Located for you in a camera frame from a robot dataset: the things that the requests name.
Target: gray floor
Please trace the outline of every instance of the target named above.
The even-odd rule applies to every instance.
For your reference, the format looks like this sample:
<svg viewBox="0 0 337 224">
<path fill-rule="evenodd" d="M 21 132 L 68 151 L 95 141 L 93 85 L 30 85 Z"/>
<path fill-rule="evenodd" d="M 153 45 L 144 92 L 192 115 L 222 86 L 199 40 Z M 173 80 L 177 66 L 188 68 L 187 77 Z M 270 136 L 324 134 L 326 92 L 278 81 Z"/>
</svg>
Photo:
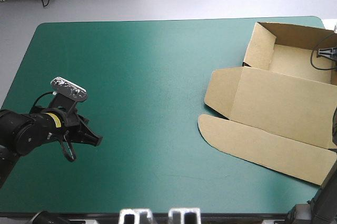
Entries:
<svg viewBox="0 0 337 224">
<path fill-rule="evenodd" d="M 336 18 L 335 3 L 336 0 L 52 0 L 43 9 L 39 0 L 8 0 L 0 3 L 0 104 L 40 23 L 304 15 Z"/>
</svg>

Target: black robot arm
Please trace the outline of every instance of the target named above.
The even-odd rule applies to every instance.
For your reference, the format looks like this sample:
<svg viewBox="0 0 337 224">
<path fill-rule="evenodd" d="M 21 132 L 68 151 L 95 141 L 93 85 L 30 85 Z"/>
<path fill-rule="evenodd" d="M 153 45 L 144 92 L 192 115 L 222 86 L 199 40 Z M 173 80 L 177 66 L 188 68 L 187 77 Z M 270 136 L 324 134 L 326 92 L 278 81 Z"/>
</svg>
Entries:
<svg viewBox="0 0 337 224">
<path fill-rule="evenodd" d="M 29 114 L 0 110 L 0 187 L 19 157 L 42 144 L 58 141 L 63 155 L 73 162 L 73 142 L 93 146 L 101 143 L 102 137 L 88 128 L 88 120 L 77 114 L 76 104 L 87 99 L 86 90 L 60 77 L 51 85 L 55 97 L 47 108 L 35 102 Z"/>
</svg>

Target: metal bracket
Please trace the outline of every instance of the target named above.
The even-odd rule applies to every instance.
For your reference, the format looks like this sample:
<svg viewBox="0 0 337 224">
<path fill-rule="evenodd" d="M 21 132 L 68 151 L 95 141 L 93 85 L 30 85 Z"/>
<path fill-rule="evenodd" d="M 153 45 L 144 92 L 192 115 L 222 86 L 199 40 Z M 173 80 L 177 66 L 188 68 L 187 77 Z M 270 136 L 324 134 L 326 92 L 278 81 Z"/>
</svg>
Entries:
<svg viewBox="0 0 337 224">
<path fill-rule="evenodd" d="M 168 224 L 201 224 L 200 208 L 171 208 Z"/>
<path fill-rule="evenodd" d="M 64 78 L 54 78 L 51 81 L 51 85 L 53 89 L 56 90 L 59 94 L 62 94 L 73 101 L 83 102 L 87 99 L 87 93 L 84 88 Z"/>
<path fill-rule="evenodd" d="M 337 47 L 319 49 L 317 52 L 317 57 L 325 57 L 337 62 Z"/>
<path fill-rule="evenodd" d="M 118 224 L 157 224 L 148 208 L 122 209 Z"/>
</svg>

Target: green table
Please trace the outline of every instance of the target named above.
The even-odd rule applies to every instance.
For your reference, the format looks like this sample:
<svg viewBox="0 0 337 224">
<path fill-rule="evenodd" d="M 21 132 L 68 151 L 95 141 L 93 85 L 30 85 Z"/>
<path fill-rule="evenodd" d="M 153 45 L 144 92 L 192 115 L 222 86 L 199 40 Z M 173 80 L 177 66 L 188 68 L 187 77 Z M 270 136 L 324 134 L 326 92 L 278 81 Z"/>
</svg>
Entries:
<svg viewBox="0 0 337 224">
<path fill-rule="evenodd" d="M 0 211 L 286 212 L 306 202 L 316 186 L 221 153 L 198 131 L 198 116 L 215 114 L 203 103 L 212 71 L 241 65 L 257 21 L 323 27 L 316 17 L 40 25 L 3 108 L 28 112 L 62 76 L 87 90 L 80 114 L 104 139 L 75 145 L 74 163 L 57 142 L 21 158 Z"/>
</svg>

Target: cardboard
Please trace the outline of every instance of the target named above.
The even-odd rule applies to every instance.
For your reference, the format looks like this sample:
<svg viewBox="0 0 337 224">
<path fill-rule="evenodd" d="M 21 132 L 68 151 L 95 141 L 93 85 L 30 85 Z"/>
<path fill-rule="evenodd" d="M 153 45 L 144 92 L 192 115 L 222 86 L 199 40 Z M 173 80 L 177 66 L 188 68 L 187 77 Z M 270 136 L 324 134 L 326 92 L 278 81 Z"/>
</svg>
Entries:
<svg viewBox="0 0 337 224">
<path fill-rule="evenodd" d="M 336 161 L 332 151 L 230 120 L 201 115 L 198 125 L 204 139 L 214 148 L 317 185 Z"/>
<path fill-rule="evenodd" d="M 230 120 L 333 148 L 337 87 L 252 67 L 216 70 L 205 103 Z"/>
<path fill-rule="evenodd" d="M 244 65 L 319 81 L 337 84 L 334 72 L 317 70 L 310 64 L 312 49 L 332 30 L 281 23 L 256 23 L 243 60 Z M 337 35 L 325 40 L 320 48 L 334 47 Z M 331 68 L 332 62 L 313 57 L 314 65 Z"/>
<path fill-rule="evenodd" d="M 313 68 L 310 56 L 332 33 L 256 23 L 244 67 L 212 74 L 204 101 L 229 120 L 202 115 L 199 129 L 205 140 L 222 152 L 320 185 L 336 161 L 336 154 L 327 149 L 336 148 L 332 117 L 337 72 Z M 336 44 L 337 35 L 319 48 Z M 334 66 L 316 56 L 313 63 Z"/>
</svg>

